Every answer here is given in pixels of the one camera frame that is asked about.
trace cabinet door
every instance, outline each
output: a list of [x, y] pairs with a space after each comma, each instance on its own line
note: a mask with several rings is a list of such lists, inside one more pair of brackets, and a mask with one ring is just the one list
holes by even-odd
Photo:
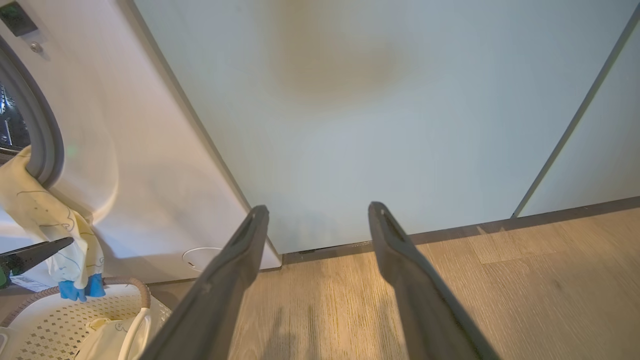
[[640, 29], [520, 216], [640, 195]]
[[135, 0], [279, 252], [509, 218], [637, 0]]

